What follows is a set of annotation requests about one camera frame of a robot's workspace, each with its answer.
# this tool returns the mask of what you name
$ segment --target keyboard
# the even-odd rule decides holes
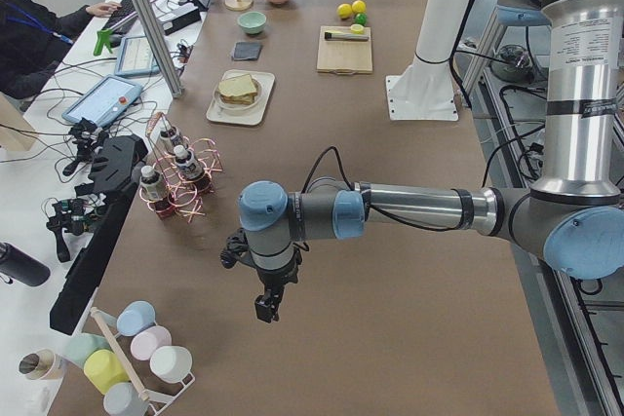
[[[117,10],[115,13],[113,13],[108,18],[108,21],[106,22],[106,24],[104,25],[104,28],[102,29],[110,28],[116,22],[121,21],[122,19],[127,17],[129,14],[133,14],[135,12],[135,6],[133,5],[132,0],[121,0],[120,4],[121,4],[121,8]],[[130,21],[122,24],[114,32],[117,34],[125,35],[128,31],[130,31],[130,28],[133,27],[133,24],[135,24],[135,21],[137,21],[137,19],[138,17],[134,17]]]

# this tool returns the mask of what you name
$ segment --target blue joint cap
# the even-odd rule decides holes
[[[505,26],[543,26],[550,24],[550,21],[539,10],[498,5],[496,15],[498,22]]]
[[[546,239],[544,261],[578,280],[604,278],[624,265],[624,211],[587,208],[566,218]]]
[[[243,189],[238,198],[241,226],[261,231],[277,222],[286,211],[289,197],[280,184],[260,180]]]
[[[333,201],[333,233],[337,239],[357,238],[364,234],[364,201],[359,192],[341,190]]]

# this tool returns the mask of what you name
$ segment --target white desk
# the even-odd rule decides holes
[[[172,8],[176,5],[175,0],[169,4]],[[167,0],[160,0],[156,4],[156,15],[170,10]],[[74,47],[71,49],[64,62],[77,64],[86,60],[91,60],[93,48],[96,43],[96,32],[106,23],[106,19],[93,19],[89,26],[82,33]],[[166,42],[170,51],[176,50],[176,44],[184,39],[188,44],[193,44],[197,39],[201,23],[197,22],[186,28],[166,37]],[[135,23],[130,35],[141,32],[139,22]],[[117,50],[113,54],[104,50],[100,58],[115,57]],[[86,64],[91,71],[71,68],[61,71],[50,80],[46,89],[67,88],[78,92],[86,92],[95,85],[100,77],[98,74],[107,75],[114,71],[114,60],[103,60]],[[141,106],[131,107],[127,114],[132,114],[134,119],[148,118],[151,113],[158,110],[167,110],[172,100],[172,96],[161,75],[151,78],[134,79],[144,86]],[[62,121],[61,112],[67,109],[78,95],[63,92],[48,92],[41,95],[32,104],[24,117],[38,132],[49,132],[67,134],[70,125],[62,124],[50,119],[50,116]],[[136,124],[132,121],[122,119],[121,124],[128,126],[121,129],[119,134],[134,132],[139,135],[144,134],[144,124]],[[46,135],[41,139],[52,145],[63,141],[62,136]],[[73,154],[75,145],[69,144],[57,147],[64,154]],[[0,160],[11,160],[29,158],[37,155],[44,148],[43,144],[36,142],[33,148],[25,153],[8,152],[0,148]],[[0,191],[0,241],[8,242],[24,252],[32,255],[40,262],[47,265],[51,270],[50,278],[38,287],[29,287],[15,282],[11,285],[0,284],[0,301],[3,307],[0,309],[0,347],[2,348],[0,359],[0,401],[2,401],[2,414],[12,416],[26,416],[46,414],[49,404],[40,410],[28,404],[29,400],[45,399],[47,393],[52,401],[56,394],[60,380],[58,381],[27,381],[18,372],[18,365],[21,358],[39,349],[49,348],[57,353],[63,351],[68,336],[51,330],[49,327],[49,312],[55,303],[60,290],[64,285],[65,275],[71,262],[59,263],[56,255],[56,242],[52,232],[46,229],[47,216],[42,211],[42,204],[48,198],[68,199],[74,198],[74,186],[88,181],[87,174],[89,167],[79,170],[75,177],[67,183],[61,183],[55,172],[55,162],[61,155],[54,150],[46,150],[45,153],[27,161],[0,164],[0,178],[2,180],[2,190]],[[58,164],[60,172],[69,160]],[[52,214],[52,208],[48,205],[48,214]],[[85,246],[90,235],[85,234],[79,237],[64,235],[72,259],[75,258],[78,250]]]

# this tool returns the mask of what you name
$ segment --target warning label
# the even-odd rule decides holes
[[[588,19],[557,26],[551,34],[551,70],[606,64],[617,68],[620,33],[613,19]]]

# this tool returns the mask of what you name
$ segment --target person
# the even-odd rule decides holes
[[[0,0],[0,92],[15,99],[38,94],[91,18],[120,7],[100,2],[57,17],[31,0]]]

